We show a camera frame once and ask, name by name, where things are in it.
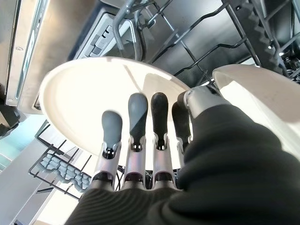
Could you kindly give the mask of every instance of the stainless steel panel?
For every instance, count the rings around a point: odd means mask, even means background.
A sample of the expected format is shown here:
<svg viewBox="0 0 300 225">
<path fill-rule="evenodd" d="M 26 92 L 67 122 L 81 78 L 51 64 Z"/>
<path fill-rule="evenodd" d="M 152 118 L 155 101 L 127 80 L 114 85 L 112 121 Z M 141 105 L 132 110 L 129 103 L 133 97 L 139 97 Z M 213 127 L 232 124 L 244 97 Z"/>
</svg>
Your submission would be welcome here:
<svg viewBox="0 0 300 225">
<path fill-rule="evenodd" d="M 4 97 L 17 0 L 0 0 L 0 97 Z"/>
<path fill-rule="evenodd" d="M 38 2 L 38 0 L 25 0 L 22 1 L 20 5 L 11 59 L 11 68 L 7 81 L 6 104 L 10 106 L 18 105 L 16 93 L 19 86 L 23 61 L 26 54 L 27 44 L 30 39 L 32 22 L 34 20 Z"/>
<path fill-rule="evenodd" d="M 18 109 L 42 114 L 33 107 L 44 76 L 67 61 L 97 0 L 49 0 L 23 84 Z"/>
</svg>

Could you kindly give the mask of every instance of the dishwasher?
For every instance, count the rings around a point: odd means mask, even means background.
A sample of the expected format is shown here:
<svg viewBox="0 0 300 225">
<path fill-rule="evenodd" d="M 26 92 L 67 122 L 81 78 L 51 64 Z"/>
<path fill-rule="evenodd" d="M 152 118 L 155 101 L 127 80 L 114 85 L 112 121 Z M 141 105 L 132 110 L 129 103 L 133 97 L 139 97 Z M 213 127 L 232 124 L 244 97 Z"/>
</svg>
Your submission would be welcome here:
<svg viewBox="0 0 300 225">
<path fill-rule="evenodd" d="M 17 57 L 21 38 L 16 25 L 6 104 L 23 113 L 42 114 L 39 86 L 44 76 L 63 62 L 101 56 L 117 56 L 151 64 L 183 81 L 188 87 L 207 86 L 216 94 L 212 71 L 228 64 L 266 68 L 300 83 L 300 3 L 297 0 L 40 0 L 32 23 L 25 24 L 23 58 Z M 19 5 L 22 16 L 25 5 Z M 30 168 L 32 176 L 80 199 L 91 176 L 72 166 L 81 150 L 61 151 L 41 135 L 36 138 L 47 151 Z M 57 180 L 47 180 L 38 168 L 42 162 L 63 162 L 78 171 L 81 186 L 71 193 Z M 116 189 L 121 187 L 125 168 L 118 167 Z M 152 171 L 146 171 L 146 181 Z"/>
</svg>

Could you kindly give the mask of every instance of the dark gray fingertip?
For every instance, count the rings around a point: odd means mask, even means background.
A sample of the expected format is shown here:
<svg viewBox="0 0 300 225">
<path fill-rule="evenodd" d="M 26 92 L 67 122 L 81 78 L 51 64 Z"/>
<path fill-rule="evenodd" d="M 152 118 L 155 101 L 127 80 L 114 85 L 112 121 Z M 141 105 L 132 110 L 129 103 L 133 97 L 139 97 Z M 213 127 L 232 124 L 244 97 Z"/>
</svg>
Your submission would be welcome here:
<svg viewBox="0 0 300 225">
<path fill-rule="evenodd" d="M 164 139 L 164 134 L 168 132 L 168 98 L 158 92 L 151 99 L 151 113 L 153 120 L 153 132 L 158 135 L 158 139 Z"/>
<path fill-rule="evenodd" d="M 188 110 L 180 107 L 178 102 L 175 102 L 172 106 L 172 117 L 176 137 L 181 138 L 183 143 L 188 143 L 188 137 L 191 136 Z"/>
<path fill-rule="evenodd" d="M 128 100 L 129 133 L 135 142 L 146 134 L 148 100 L 142 93 L 132 94 Z"/>
</svg>

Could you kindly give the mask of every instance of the white plate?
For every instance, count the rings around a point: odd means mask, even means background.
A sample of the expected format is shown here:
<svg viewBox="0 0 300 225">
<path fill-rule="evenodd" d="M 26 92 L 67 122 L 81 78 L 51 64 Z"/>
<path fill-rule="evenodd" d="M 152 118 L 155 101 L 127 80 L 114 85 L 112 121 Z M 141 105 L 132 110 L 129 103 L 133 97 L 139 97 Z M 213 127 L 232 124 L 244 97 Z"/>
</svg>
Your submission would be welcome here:
<svg viewBox="0 0 300 225">
<path fill-rule="evenodd" d="M 39 100 L 48 121 L 79 148 L 99 155 L 103 140 L 101 116 L 117 111 L 123 119 L 120 165 L 126 164 L 129 139 L 128 99 L 142 92 L 149 103 L 146 123 L 146 169 L 153 168 L 150 100 L 163 92 L 169 101 L 168 134 L 173 168 L 180 168 L 172 105 L 188 90 L 176 77 L 152 66 L 115 57 L 87 58 L 64 63 L 44 78 Z"/>
<path fill-rule="evenodd" d="M 272 130 L 283 149 L 300 158 L 300 86 L 272 71 L 228 65 L 213 76 L 225 99 Z"/>
</svg>

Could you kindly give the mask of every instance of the black wire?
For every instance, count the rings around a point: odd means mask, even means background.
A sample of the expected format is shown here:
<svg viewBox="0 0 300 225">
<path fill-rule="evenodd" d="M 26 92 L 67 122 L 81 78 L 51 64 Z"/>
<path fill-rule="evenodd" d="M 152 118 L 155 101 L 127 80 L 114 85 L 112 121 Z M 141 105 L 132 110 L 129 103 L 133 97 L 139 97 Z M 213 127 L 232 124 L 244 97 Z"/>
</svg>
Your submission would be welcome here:
<svg viewBox="0 0 300 225">
<path fill-rule="evenodd" d="M 119 187 L 119 186 L 120 186 L 120 184 L 121 184 L 121 179 L 120 179 L 120 177 L 119 177 L 119 175 L 118 175 L 118 171 L 117 171 L 117 178 L 118 178 L 118 185 L 117 185 L 117 187 L 116 187 L 115 191 L 117 191 L 117 190 L 118 190 L 118 187 Z"/>
<path fill-rule="evenodd" d="M 123 173 L 122 173 L 122 175 L 121 175 L 121 178 L 120 178 L 120 182 L 119 182 L 119 184 L 118 184 L 118 186 L 117 186 L 117 188 L 119 187 L 119 191 L 120 191 L 120 189 L 121 189 L 121 180 L 122 180 L 122 177 L 123 177 L 123 175 L 124 175 L 124 172 L 125 172 L 125 171 L 123 171 Z"/>
<path fill-rule="evenodd" d="M 202 61 L 206 56 L 208 56 L 210 53 L 212 53 L 213 51 L 215 51 L 216 49 L 223 47 L 223 48 L 237 48 L 239 47 L 241 44 L 243 44 L 245 41 L 247 41 L 246 37 L 243 37 L 239 42 L 235 43 L 234 45 L 228 45 L 228 44 L 217 44 L 216 46 L 214 46 L 213 48 L 211 48 L 210 50 L 208 50 L 203 56 L 201 56 L 200 59 L 198 59 L 196 62 L 194 62 L 192 65 L 190 65 L 189 67 L 185 67 L 183 69 L 181 69 L 180 71 L 178 71 L 177 73 L 174 74 L 174 76 L 178 76 L 180 73 L 182 73 L 183 71 L 187 70 L 187 69 L 191 69 L 193 68 L 196 64 L 198 64 L 200 61 Z"/>
<path fill-rule="evenodd" d="M 171 45 L 167 46 L 161 53 L 158 54 L 158 56 L 153 60 L 153 62 L 155 62 L 158 58 L 160 58 L 166 51 L 168 51 L 169 48 L 174 47 L 178 42 L 180 42 L 193 28 L 195 28 L 195 26 L 197 26 L 202 20 L 209 18 L 209 17 L 213 17 L 215 15 L 217 15 L 218 13 L 220 13 L 224 8 L 226 8 L 229 5 L 229 3 L 225 3 L 223 5 L 221 5 L 221 7 L 219 7 L 217 10 L 215 10 L 212 13 L 208 13 L 205 14 L 203 16 L 201 16 L 196 22 L 194 22 L 191 26 L 189 26 L 189 28 L 183 32 L 182 35 L 180 35 L 180 37 L 174 41 Z"/>
</svg>

